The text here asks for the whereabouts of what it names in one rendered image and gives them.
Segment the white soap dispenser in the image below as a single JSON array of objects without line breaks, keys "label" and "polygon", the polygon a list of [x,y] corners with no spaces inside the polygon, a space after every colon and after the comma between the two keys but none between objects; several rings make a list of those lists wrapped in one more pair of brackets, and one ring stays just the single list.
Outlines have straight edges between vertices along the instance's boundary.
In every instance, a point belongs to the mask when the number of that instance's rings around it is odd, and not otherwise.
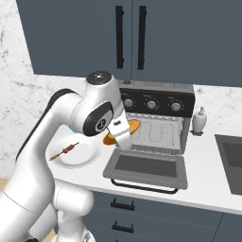
[{"label": "white soap dispenser", "polygon": [[193,132],[200,133],[203,131],[207,122],[207,114],[203,107],[200,108],[198,112],[196,112],[193,116],[192,120],[192,128]]}]

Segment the grey black toaster oven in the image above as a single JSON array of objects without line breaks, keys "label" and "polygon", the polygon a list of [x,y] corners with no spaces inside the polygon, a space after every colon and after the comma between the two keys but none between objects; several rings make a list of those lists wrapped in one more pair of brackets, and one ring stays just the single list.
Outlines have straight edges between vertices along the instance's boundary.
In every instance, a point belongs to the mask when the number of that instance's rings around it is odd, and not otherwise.
[{"label": "grey black toaster oven", "polygon": [[[145,147],[132,144],[133,150],[168,155],[182,155],[185,151],[190,122],[195,106],[195,94],[192,84],[172,84],[161,82],[124,81],[119,80],[118,86],[123,103],[131,99],[133,104],[126,107],[128,119],[165,119],[180,118],[181,120],[181,148],[171,149],[164,147]],[[157,104],[155,109],[149,109],[147,103],[154,100]],[[174,112],[171,105],[175,102],[181,104],[181,109]]]}]

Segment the grey toaster oven door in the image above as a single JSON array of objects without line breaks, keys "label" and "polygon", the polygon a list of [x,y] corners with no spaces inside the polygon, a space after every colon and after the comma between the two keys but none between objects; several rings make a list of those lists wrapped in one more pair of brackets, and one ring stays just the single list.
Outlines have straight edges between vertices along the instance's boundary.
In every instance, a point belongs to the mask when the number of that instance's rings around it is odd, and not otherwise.
[{"label": "grey toaster oven door", "polygon": [[166,155],[116,148],[109,159],[103,177],[115,185],[125,187],[115,180],[158,185],[174,189],[188,186],[184,158],[180,155]]}]

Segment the kebab skewer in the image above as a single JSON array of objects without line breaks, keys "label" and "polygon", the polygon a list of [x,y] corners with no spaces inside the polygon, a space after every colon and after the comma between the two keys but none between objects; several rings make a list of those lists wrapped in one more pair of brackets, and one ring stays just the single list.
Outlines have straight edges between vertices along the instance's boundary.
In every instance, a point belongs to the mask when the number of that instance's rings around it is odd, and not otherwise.
[{"label": "kebab skewer", "polygon": [[66,148],[64,148],[60,153],[58,153],[58,154],[52,156],[52,157],[49,159],[49,161],[53,161],[53,160],[57,159],[59,156],[61,156],[62,153],[65,153],[65,154],[68,153],[68,152],[71,151],[76,145],[78,145],[78,142],[75,143],[75,144],[72,144],[72,145],[70,145],[70,146],[68,146],[68,147],[66,147]]}]

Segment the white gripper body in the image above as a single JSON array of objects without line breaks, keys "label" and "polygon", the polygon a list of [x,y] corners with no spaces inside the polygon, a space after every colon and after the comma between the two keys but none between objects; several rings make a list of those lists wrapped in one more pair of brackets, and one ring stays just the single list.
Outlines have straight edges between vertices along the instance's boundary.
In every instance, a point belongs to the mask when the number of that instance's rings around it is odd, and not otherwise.
[{"label": "white gripper body", "polygon": [[121,149],[130,149],[131,138],[130,138],[130,125],[128,122],[124,123],[119,121],[117,125],[111,123],[108,126],[108,131],[114,138],[117,146]]}]

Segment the white round plate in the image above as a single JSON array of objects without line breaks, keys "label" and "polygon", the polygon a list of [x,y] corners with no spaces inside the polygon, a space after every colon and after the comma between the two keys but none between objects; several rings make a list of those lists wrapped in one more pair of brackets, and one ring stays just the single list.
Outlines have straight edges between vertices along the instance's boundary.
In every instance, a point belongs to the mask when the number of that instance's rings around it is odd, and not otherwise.
[{"label": "white round plate", "polygon": [[78,142],[71,151],[62,153],[57,159],[51,161],[52,164],[63,168],[80,168],[91,164],[96,160],[102,150],[101,143],[94,137],[87,137],[82,134],[69,134],[53,139],[45,152],[46,160],[60,153],[64,148]]}]

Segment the golden baguette bread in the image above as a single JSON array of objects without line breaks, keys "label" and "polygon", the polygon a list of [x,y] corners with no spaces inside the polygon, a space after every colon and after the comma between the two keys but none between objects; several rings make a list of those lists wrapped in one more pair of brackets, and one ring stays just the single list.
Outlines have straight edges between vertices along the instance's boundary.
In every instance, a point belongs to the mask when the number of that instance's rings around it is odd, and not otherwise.
[{"label": "golden baguette bread", "polygon": [[[141,122],[138,121],[137,119],[130,119],[129,125],[130,125],[130,134],[133,134],[140,128]],[[114,137],[108,133],[103,139],[103,144],[108,146],[115,144]]]}]

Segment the dark grey sink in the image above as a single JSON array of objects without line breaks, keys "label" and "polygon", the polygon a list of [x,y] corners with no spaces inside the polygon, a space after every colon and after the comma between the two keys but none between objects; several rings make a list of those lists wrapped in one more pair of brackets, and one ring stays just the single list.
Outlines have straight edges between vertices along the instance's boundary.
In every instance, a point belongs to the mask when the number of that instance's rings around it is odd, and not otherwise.
[{"label": "dark grey sink", "polygon": [[215,138],[230,191],[242,196],[242,137],[216,134]]}]

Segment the dark blue base cupboard door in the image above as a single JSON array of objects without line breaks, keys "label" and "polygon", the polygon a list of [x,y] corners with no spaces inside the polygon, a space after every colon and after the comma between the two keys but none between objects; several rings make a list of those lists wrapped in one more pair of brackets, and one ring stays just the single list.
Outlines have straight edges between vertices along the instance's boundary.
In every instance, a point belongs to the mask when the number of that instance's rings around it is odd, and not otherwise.
[{"label": "dark blue base cupboard door", "polygon": [[242,216],[224,215],[221,223],[220,242],[242,242]]}]

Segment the dark blue drawer front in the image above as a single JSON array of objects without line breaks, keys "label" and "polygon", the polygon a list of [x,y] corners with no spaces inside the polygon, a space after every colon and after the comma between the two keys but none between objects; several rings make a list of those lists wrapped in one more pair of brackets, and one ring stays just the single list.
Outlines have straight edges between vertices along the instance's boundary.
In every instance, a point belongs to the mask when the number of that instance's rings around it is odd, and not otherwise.
[{"label": "dark blue drawer front", "polygon": [[[113,223],[129,227],[134,233],[124,233],[112,229]],[[95,236],[96,242],[213,242],[216,229],[197,225],[181,224],[155,218],[89,216],[85,218],[87,228]]]},{"label": "dark blue drawer front", "polygon": [[[116,198],[117,202],[124,204],[131,204],[132,201],[134,201],[135,210],[130,211],[112,208],[111,202],[114,198]],[[101,192],[95,192],[95,208],[113,209],[119,212],[128,212],[139,216],[161,218],[212,229],[215,229],[218,226],[219,221],[222,218],[222,214],[220,212]]]}]

